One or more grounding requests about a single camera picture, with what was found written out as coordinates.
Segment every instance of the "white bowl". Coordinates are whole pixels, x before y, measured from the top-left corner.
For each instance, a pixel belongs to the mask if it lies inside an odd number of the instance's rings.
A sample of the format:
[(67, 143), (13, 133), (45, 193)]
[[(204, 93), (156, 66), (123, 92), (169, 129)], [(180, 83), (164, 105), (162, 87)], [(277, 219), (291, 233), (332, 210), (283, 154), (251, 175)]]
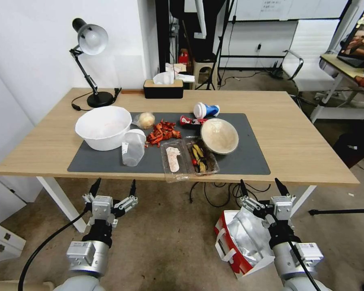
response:
[(75, 130), (91, 148), (107, 151), (121, 146), (131, 122), (131, 114), (126, 109), (106, 106), (82, 115), (77, 120)]
[(201, 126), (201, 138), (216, 154), (230, 154), (239, 144), (239, 135), (233, 125), (219, 118), (209, 119)]

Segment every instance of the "silver foil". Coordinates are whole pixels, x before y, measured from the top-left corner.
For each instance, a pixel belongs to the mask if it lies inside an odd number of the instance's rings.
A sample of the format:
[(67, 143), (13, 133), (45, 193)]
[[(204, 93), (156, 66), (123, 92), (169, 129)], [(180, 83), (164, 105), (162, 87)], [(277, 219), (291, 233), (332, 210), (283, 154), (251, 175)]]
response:
[(236, 247), (254, 267), (263, 257), (273, 255), (269, 246), (270, 233), (262, 225), (262, 219), (247, 209), (241, 210), (227, 223), (229, 233)]

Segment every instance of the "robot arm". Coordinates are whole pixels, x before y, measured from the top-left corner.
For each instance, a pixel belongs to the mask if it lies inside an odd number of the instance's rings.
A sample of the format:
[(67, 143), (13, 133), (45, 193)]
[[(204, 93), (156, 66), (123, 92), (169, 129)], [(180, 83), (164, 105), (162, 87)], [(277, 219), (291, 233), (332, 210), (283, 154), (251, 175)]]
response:
[(99, 279), (107, 270), (112, 229), (116, 228), (119, 217), (138, 204), (138, 198), (135, 195), (135, 180), (129, 196), (122, 201), (114, 200), (111, 196), (96, 195), (100, 182), (101, 178), (92, 185), (88, 194), (83, 195), (85, 202), (91, 203), (90, 231), (82, 241), (72, 241), (66, 252), (69, 270), (76, 276), (67, 279), (55, 291), (104, 291)]
[(263, 226), (269, 230), (269, 245), (275, 255), (275, 267), (282, 280), (283, 291), (330, 290), (312, 277), (317, 274), (315, 266), (324, 257), (317, 244), (302, 243), (294, 234), (290, 217), (292, 203), (296, 197), (291, 196), (286, 186), (275, 179), (281, 196), (256, 201), (248, 197), (243, 180), (240, 182), (242, 207), (263, 219)]

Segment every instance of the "plastic bag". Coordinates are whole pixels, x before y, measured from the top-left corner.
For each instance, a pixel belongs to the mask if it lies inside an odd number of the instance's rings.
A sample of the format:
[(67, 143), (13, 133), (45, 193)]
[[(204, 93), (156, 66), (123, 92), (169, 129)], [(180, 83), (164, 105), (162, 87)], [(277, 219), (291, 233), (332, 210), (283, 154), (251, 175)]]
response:
[(262, 219), (243, 207), (228, 224), (229, 234), (239, 251), (254, 267), (263, 257), (273, 255), (269, 246), (270, 233)]
[(143, 112), (135, 116), (132, 124), (141, 129), (151, 128), (155, 123), (155, 116), (151, 112)]

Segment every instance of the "black desk lamp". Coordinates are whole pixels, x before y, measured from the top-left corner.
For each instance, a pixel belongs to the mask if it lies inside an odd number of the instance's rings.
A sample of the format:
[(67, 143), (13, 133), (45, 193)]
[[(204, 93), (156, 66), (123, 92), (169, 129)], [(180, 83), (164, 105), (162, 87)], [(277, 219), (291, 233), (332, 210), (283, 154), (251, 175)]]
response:
[(87, 99), (88, 105), (94, 108), (108, 106), (114, 102), (113, 95), (109, 92), (98, 92), (97, 84), (85, 72), (85, 69), (78, 60), (78, 56), (82, 53), (86, 53), (87, 55), (98, 55), (101, 53), (108, 44), (108, 34), (101, 26), (87, 24), (81, 18), (73, 20), (73, 28), (78, 33), (78, 45), (72, 48), (70, 53), (93, 90), (93, 94)]

